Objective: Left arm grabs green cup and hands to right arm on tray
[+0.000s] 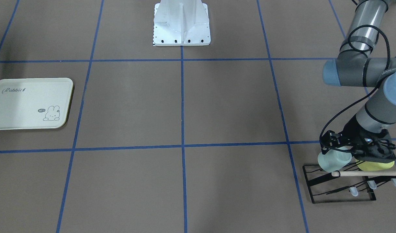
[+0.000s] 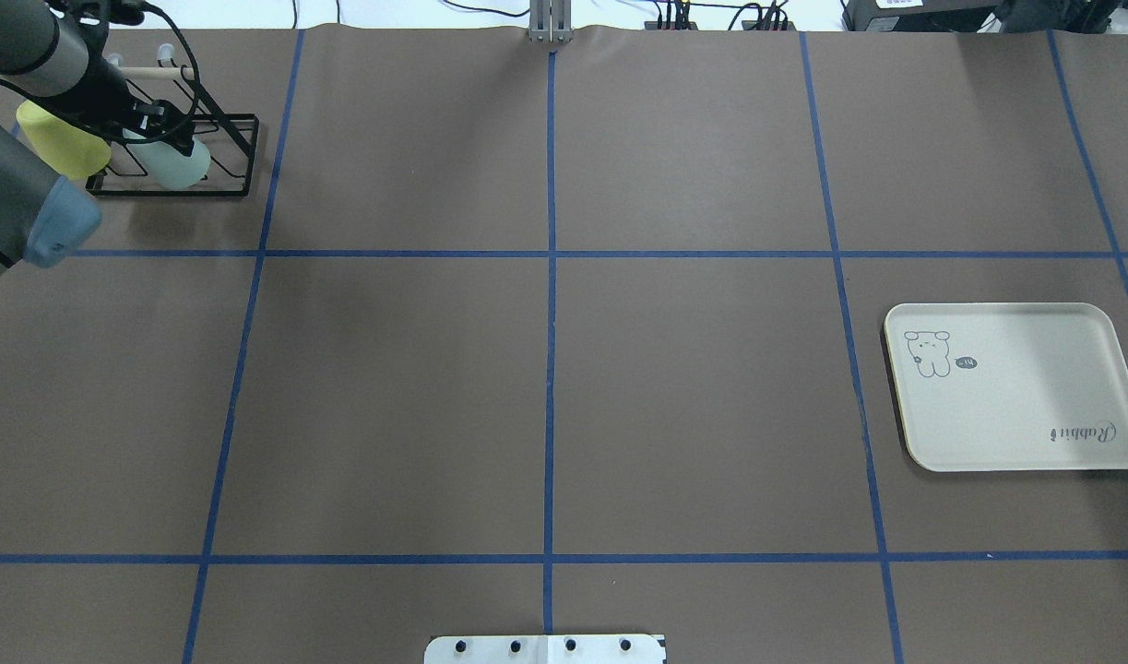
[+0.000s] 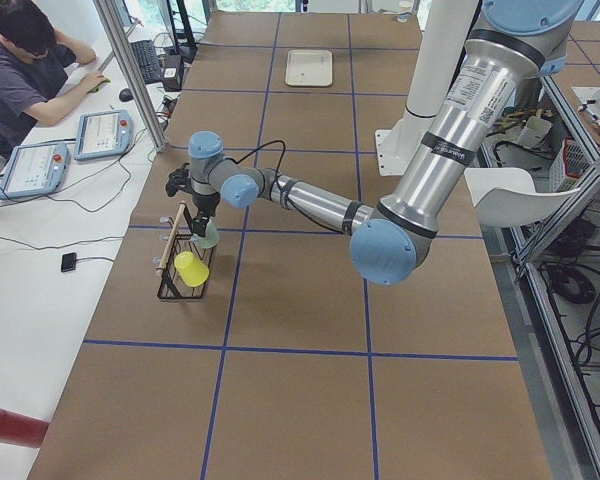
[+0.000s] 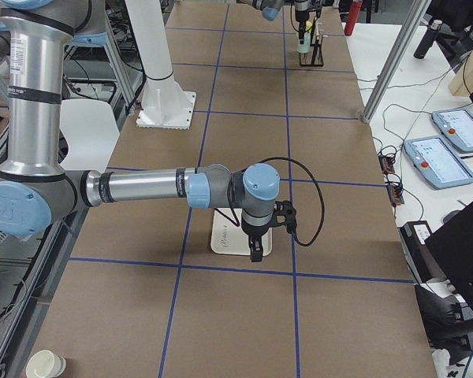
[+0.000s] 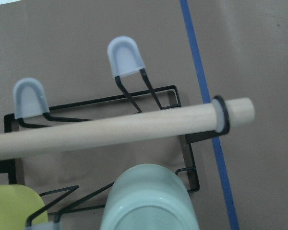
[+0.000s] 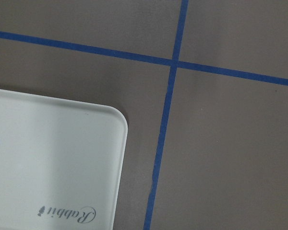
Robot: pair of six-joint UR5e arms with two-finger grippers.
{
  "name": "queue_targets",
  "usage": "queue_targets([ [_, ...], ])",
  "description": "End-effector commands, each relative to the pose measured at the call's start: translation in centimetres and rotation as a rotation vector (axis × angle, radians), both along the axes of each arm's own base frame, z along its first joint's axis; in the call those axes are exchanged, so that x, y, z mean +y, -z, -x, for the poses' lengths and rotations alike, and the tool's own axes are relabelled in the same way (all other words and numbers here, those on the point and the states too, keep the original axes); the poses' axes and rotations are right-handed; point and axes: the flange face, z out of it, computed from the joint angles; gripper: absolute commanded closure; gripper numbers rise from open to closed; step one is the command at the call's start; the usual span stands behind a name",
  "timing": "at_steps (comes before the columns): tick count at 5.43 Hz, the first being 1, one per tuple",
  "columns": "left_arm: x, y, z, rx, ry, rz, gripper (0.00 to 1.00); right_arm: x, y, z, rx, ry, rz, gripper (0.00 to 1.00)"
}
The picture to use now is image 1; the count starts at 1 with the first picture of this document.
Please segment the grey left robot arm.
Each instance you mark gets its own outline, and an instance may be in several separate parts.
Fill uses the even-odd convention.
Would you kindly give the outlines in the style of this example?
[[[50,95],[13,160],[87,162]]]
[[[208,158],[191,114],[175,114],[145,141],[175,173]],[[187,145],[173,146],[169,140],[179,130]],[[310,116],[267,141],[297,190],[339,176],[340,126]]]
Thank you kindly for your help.
[[[336,59],[325,63],[324,83],[334,86],[371,87],[372,91],[349,107],[365,105],[340,133],[320,133],[323,154],[338,151],[364,158],[391,158],[389,128],[396,124],[396,56],[380,29],[384,14],[396,0],[359,0],[355,15]]]

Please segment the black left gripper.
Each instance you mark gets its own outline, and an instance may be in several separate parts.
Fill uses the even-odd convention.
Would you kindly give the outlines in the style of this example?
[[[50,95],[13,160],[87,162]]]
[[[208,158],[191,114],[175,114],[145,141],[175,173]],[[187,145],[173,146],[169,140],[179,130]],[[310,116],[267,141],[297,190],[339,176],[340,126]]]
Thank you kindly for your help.
[[[340,138],[342,136],[349,139],[352,146],[342,146],[340,142]],[[342,147],[343,152],[347,152],[352,155],[365,155],[366,150],[362,145],[362,140],[375,138],[388,139],[388,130],[384,128],[381,129],[377,126],[377,129],[372,129],[370,131],[364,128],[357,119],[357,116],[354,115],[344,126],[341,134],[337,134],[334,131],[327,131],[321,136],[321,149],[333,150]]]

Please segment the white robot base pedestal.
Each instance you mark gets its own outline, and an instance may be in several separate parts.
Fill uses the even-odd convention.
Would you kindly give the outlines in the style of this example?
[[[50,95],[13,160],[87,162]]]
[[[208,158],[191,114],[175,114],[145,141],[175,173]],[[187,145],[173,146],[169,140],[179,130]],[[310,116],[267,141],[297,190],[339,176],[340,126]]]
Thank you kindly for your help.
[[[208,5],[201,0],[161,0],[154,6],[154,46],[211,44]]]

